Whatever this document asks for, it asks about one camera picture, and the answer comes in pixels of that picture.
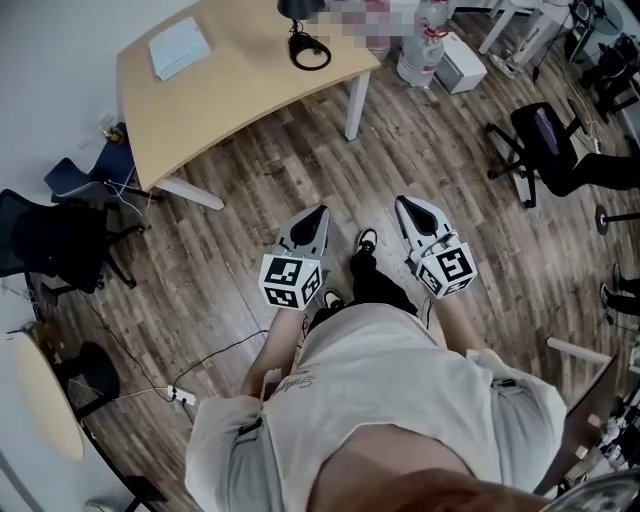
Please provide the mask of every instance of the shoe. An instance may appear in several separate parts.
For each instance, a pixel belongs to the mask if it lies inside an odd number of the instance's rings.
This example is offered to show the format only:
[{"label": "shoe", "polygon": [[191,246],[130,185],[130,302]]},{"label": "shoe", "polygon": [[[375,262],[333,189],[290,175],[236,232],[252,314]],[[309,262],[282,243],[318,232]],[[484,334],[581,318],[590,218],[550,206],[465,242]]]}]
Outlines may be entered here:
[{"label": "shoe", "polygon": [[378,233],[373,228],[367,228],[358,238],[358,251],[367,251],[369,254],[373,254],[378,245]]},{"label": "shoe", "polygon": [[611,299],[611,292],[607,285],[602,283],[600,285],[600,302],[602,302],[602,307],[604,309],[609,309],[609,300]]},{"label": "shoe", "polygon": [[335,290],[327,290],[324,292],[322,300],[324,307],[327,309],[342,309],[345,306],[344,299]]},{"label": "shoe", "polygon": [[615,263],[613,265],[613,291],[617,292],[620,290],[620,284],[624,281],[622,277],[622,273],[620,272],[620,265]]}]

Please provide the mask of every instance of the white wall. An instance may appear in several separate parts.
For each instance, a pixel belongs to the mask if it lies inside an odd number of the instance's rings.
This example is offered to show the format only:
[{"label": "white wall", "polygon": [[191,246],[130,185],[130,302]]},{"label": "white wall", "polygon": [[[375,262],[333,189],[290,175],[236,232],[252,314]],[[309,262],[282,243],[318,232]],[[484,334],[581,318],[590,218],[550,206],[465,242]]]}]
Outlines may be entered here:
[{"label": "white wall", "polygon": [[46,202],[61,158],[88,171],[99,120],[117,116],[116,55],[191,3],[0,0],[0,189]]},{"label": "white wall", "polygon": [[[18,512],[20,508],[9,505],[32,502],[35,512],[84,512],[84,504],[90,499],[124,510],[132,494],[86,438],[84,457],[73,461],[60,455],[40,435],[15,384],[11,343],[0,339],[0,510]],[[15,492],[4,493],[3,487],[13,487]]]}]

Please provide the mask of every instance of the blue chair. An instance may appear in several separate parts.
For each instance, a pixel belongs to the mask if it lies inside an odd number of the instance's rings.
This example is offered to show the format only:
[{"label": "blue chair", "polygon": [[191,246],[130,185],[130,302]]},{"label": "blue chair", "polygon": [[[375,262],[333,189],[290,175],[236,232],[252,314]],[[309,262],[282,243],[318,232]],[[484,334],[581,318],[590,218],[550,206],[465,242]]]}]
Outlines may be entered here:
[{"label": "blue chair", "polygon": [[91,172],[84,173],[71,159],[63,158],[45,176],[44,181],[53,192],[51,200],[54,203],[73,199],[96,199],[115,203],[120,201],[120,196],[123,194],[162,199],[148,192],[126,187],[136,167],[127,136],[127,127],[124,123],[119,123],[118,128],[125,134],[124,142],[120,146],[107,142]]}]

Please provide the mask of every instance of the white t-shirt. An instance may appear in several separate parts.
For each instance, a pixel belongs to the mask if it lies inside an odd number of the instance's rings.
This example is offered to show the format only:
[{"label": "white t-shirt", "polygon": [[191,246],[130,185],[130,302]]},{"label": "white t-shirt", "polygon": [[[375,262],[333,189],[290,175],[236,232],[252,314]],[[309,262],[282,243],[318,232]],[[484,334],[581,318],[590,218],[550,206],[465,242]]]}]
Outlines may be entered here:
[{"label": "white t-shirt", "polygon": [[346,308],[309,334],[296,370],[264,404],[202,402],[186,485],[209,510],[306,510],[322,466],[363,425],[440,441],[478,479],[533,491],[560,447],[556,389],[491,350],[467,358],[382,304]]}]

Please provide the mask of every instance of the power strip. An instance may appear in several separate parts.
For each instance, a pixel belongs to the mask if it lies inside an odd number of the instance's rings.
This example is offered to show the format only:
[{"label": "power strip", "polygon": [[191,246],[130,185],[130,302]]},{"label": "power strip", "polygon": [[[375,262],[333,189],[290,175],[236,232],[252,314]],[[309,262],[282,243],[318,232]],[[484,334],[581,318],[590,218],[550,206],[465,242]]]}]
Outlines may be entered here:
[{"label": "power strip", "polygon": [[184,400],[189,405],[196,404],[196,395],[184,389],[174,388],[171,384],[167,386],[167,395],[169,395],[169,398],[172,400],[175,399],[176,402],[182,402],[182,400]]}]

